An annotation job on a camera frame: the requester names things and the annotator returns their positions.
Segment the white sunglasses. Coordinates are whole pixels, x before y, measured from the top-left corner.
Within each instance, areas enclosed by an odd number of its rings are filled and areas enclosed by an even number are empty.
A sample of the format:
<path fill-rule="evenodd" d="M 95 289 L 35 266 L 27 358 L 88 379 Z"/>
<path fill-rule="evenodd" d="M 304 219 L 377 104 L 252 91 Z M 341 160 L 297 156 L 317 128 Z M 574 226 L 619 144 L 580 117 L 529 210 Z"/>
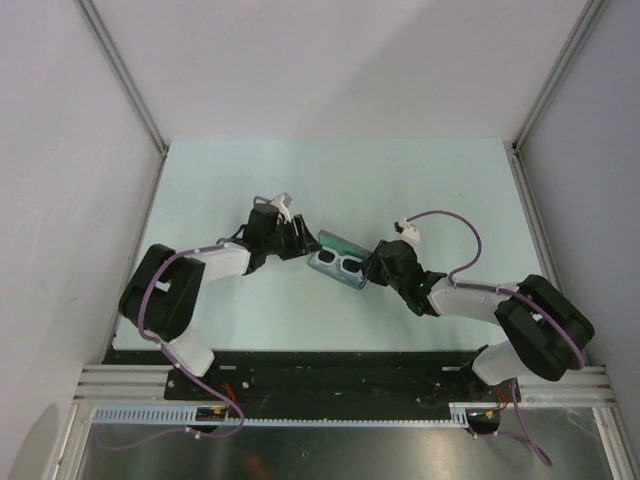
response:
<path fill-rule="evenodd" d="M 342 272 L 348 275 L 358 275 L 360 271 L 361 260 L 352 255 L 341 255 L 337 251 L 330 248 L 323 248 L 317 254 L 318 261 L 326 266 L 336 265 Z"/>

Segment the dark green glasses case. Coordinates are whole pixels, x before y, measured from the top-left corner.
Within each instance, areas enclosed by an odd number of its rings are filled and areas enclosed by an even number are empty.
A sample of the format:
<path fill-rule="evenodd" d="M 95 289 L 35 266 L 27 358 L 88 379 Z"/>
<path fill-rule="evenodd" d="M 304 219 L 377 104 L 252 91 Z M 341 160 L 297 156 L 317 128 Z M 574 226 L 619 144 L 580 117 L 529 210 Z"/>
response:
<path fill-rule="evenodd" d="M 326 230 L 319 231 L 318 241 L 321 249 L 310 256 L 308 266 L 343 285 L 362 290 L 367 279 L 361 264 L 372 252 Z"/>

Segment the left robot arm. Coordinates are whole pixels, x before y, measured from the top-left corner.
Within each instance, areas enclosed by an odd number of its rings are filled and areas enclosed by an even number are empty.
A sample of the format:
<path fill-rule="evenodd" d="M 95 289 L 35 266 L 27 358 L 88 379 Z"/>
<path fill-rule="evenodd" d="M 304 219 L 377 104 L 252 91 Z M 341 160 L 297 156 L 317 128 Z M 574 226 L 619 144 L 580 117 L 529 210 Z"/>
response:
<path fill-rule="evenodd" d="M 149 247 L 121 294 L 118 312 L 188 372 L 187 389 L 207 400 L 219 392 L 221 376 L 211 369 L 213 350 L 191 326 L 202 285 L 250 275 L 271 255 L 287 261 L 320 249 L 302 215 L 288 217 L 274 205 L 259 204 L 232 236 L 211 246 L 183 251 L 163 244 Z"/>

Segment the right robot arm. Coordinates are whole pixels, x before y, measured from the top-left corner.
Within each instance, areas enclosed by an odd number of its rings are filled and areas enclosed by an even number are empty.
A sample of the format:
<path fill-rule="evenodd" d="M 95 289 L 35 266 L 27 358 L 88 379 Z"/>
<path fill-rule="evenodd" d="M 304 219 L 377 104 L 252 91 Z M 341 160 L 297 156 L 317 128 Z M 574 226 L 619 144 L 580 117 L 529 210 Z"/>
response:
<path fill-rule="evenodd" d="M 595 336 L 589 320 L 546 278 L 530 274 L 508 285 L 456 281 L 422 268 L 412 246 L 381 241 L 361 263 L 371 283 L 392 288 L 417 316 L 455 316 L 501 327 L 506 340 L 486 345 L 454 373 L 451 390 L 484 401 L 497 386 L 525 374 L 556 382 L 586 366 Z"/>

